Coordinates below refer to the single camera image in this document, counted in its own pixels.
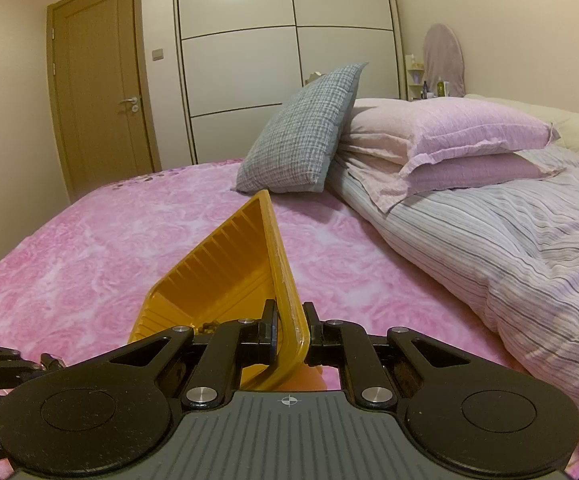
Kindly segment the mauve covered chair back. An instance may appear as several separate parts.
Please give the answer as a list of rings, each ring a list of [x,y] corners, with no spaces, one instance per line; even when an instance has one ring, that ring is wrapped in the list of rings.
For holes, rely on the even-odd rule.
[[[435,24],[427,30],[423,44],[425,80],[436,93],[439,81],[447,85],[445,96],[465,96],[464,58],[454,31],[445,24]]]

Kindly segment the bottles on shelf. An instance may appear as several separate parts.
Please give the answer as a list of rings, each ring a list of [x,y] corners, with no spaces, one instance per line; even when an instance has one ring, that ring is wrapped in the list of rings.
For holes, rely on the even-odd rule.
[[[431,78],[426,76],[424,63],[418,61],[414,54],[407,54],[404,57],[404,64],[409,101],[450,96],[449,82],[439,78],[434,84]]]

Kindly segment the grey checked cushion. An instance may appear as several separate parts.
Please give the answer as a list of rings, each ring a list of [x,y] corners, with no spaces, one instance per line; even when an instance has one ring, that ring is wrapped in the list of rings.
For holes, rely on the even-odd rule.
[[[361,62],[337,68],[294,94],[242,161],[235,190],[321,193],[365,66]]]

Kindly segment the brown wooden door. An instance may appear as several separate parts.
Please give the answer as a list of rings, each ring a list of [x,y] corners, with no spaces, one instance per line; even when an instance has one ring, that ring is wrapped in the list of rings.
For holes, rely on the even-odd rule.
[[[141,0],[60,0],[47,10],[49,99],[70,200],[160,170]]]

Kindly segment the pink pillow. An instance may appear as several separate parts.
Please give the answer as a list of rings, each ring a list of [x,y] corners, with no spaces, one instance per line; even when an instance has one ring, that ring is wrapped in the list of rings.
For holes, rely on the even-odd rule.
[[[556,140],[555,126],[498,103],[359,99],[338,149],[392,162],[411,174],[445,160],[539,150]]]
[[[535,164],[515,153],[446,159],[419,166],[408,174],[404,166],[370,155],[343,152],[334,160],[360,182],[384,214],[406,198],[427,192],[545,179],[564,170],[562,166]]]

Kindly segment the light switch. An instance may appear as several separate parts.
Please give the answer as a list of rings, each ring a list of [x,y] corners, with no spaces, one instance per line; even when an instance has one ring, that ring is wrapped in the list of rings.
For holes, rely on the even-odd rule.
[[[152,51],[152,59],[154,61],[160,61],[164,58],[164,50],[163,49],[155,49]]]

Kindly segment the upper pink pillow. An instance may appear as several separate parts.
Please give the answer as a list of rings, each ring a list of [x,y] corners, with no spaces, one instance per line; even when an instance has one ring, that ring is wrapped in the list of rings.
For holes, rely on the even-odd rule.
[[[539,150],[556,140],[555,126],[498,103],[359,99],[338,149],[392,162],[411,174],[445,160]]]

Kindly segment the pink floral blanket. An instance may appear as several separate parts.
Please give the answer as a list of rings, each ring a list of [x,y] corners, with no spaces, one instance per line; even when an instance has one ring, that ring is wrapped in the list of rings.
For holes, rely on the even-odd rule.
[[[124,344],[151,287],[244,203],[234,160],[110,184],[0,260],[0,346],[77,363]],[[298,293],[372,334],[404,325],[529,370],[579,404],[579,368],[522,356],[331,193],[273,200]]]

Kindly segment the orange plastic tray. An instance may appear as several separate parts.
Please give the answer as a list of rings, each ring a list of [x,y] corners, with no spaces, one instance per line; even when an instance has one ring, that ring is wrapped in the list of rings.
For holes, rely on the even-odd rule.
[[[270,194],[260,191],[150,289],[129,340],[176,325],[202,334],[212,333],[223,322],[258,320],[271,299],[279,313],[278,360],[268,366],[245,366],[241,386],[246,390],[324,390],[322,367],[305,363],[308,322]]]

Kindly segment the striped duvet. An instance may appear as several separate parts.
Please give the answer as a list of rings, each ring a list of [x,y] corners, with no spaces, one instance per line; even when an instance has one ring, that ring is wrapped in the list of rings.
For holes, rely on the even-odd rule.
[[[559,173],[425,193],[388,212],[339,162],[327,180],[390,248],[467,304],[522,367],[579,408],[579,155],[552,146],[529,157]]]

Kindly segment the white sliding wardrobe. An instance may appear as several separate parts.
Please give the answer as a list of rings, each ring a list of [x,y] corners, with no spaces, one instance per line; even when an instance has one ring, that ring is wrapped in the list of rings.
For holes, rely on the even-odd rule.
[[[361,98],[405,96],[396,0],[174,0],[193,162],[247,154],[318,70],[367,64]]]

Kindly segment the lower pink pillow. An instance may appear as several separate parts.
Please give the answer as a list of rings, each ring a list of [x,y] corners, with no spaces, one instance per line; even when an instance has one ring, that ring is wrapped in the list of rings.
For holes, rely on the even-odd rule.
[[[384,214],[406,198],[427,192],[545,179],[564,170],[562,166],[535,164],[515,153],[446,159],[419,166],[408,174],[404,166],[370,155],[343,152],[334,160],[360,182]]]

